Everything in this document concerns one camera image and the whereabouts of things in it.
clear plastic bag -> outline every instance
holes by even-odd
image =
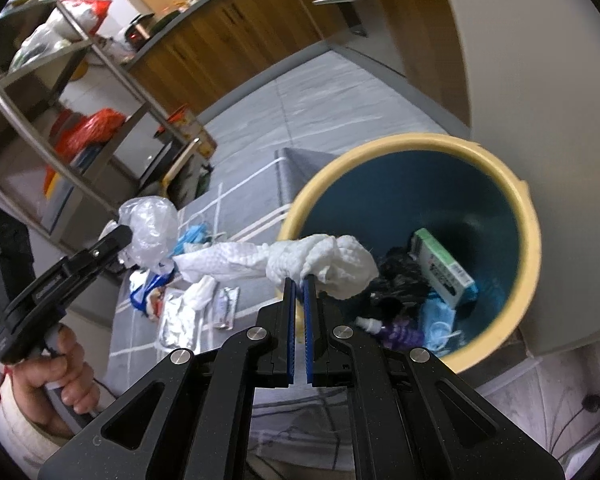
[[[131,243],[125,248],[126,256],[141,267],[156,274],[173,270],[167,258],[178,241],[178,212],[166,198],[145,196],[123,203],[118,210],[119,225],[128,225],[133,231]]]
[[[13,60],[11,60],[9,72],[14,72],[14,70],[25,66],[27,63],[39,57],[48,56],[70,44],[68,40],[60,36],[53,28],[43,23],[22,42],[22,46],[16,52],[16,55],[13,56]]]

white tissue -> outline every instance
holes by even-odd
[[[203,276],[199,282],[184,291],[183,303],[193,310],[204,309],[213,299],[217,284],[211,276]]]
[[[205,275],[218,281],[266,276],[282,290],[285,278],[300,283],[314,274],[321,289],[337,300],[359,294],[378,276],[373,257],[353,236],[311,235],[260,246],[222,242],[174,261],[190,283]]]

kitchen counter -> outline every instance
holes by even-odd
[[[179,26],[182,22],[185,22],[189,18],[189,16],[196,12],[200,7],[204,6],[205,4],[208,4],[210,1],[211,0],[198,0],[195,4],[190,6],[189,9],[182,12],[180,16],[178,16],[163,30],[161,30],[158,34],[152,37],[151,40],[149,40],[148,43],[144,47],[142,47],[141,50],[138,51],[138,53],[134,56],[133,60],[126,66],[126,68],[128,70],[131,69],[131,67],[135,65],[135,63],[140,61],[142,59],[142,56],[144,56],[144,54],[151,50],[156,43],[162,40],[162,38],[168,35],[174,28]]]

metal shelf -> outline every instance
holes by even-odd
[[[70,57],[73,54],[79,53],[86,54],[90,46],[91,41],[82,40],[78,41],[77,43],[72,43],[69,46],[61,48],[60,50],[56,50],[55,52],[52,52],[47,56],[41,56],[1,78],[0,86],[2,88],[8,88],[10,85],[14,84],[19,79],[24,78],[25,76],[31,74],[32,72],[35,72],[36,70],[47,68],[56,61],[64,61],[65,57]]]
[[[23,6],[21,9],[10,10],[3,19],[17,20],[16,15],[19,12],[28,12],[30,16],[35,17],[34,20],[42,19],[42,22],[38,23],[39,25],[44,22],[45,16],[48,16],[53,9],[57,9],[64,16],[82,40],[48,56],[40,57],[0,79],[0,143],[4,144],[6,130],[8,130],[7,133],[14,131],[45,163],[69,181],[73,189],[65,201],[64,208],[51,233],[32,214],[22,208],[17,200],[9,197],[1,186],[0,198],[12,207],[31,228],[59,249],[66,251],[68,247],[73,250],[79,249],[75,247],[75,243],[65,243],[66,237],[74,234],[72,228],[75,225],[74,221],[77,221],[77,216],[81,216],[83,224],[85,217],[89,216],[89,214],[84,214],[85,211],[93,212],[98,217],[117,218],[119,202],[132,198],[138,192],[137,179],[130,180],[128,174],[118,169],[120,165],[113,162],[113,153],[145,114],[151,114],[158,123],[172,133],[174,139],[181,145],[184,146],[186,140],[182,133],[168,122],[163,110],[157,106],[154,99],[142,87],[139,87],[125,71],[116,66],[97,44],[91,41],[89,35],[58,0],[44,0],[30,6]],[[30,16],[27,17],[27,26],[37,26],[36,22],[29,23],[31,22]],[[104,66],[139,101],[141,106],[120,128],[114,138],[103,147],[84,174],[79,174],[58,157],[45,136],[35,129],[30,120],[42,110],[52,106],[62,93],[78,63],[89,50],[100,58]],[[105,192],[105,188],[111,186],[111,179],[105,173],[111,171],[122,175],[120,181],[123,184],[118,186],[122,191],[109,189]],[[119,195],[119,198],[112,200],[111,196],[116,194]]]

metal screw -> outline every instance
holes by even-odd
[[[333,335],[338,339],[349,339],[353,335],[353,329],[347,325],[339,325],[333,329]]]
[[[247,330],[247,337],[252,341],[259,341],[267,336],[267,329],[261,326],[252,326]]]
[[[417,363],[426,363],[429,360],[429,352],[424,348],[414,348],[409,352],[409,357]]]
[[[183,365],[189,359],[191,359],[191,352],[184,348],[179,348],[171,354],[171,362],[175,365]]]

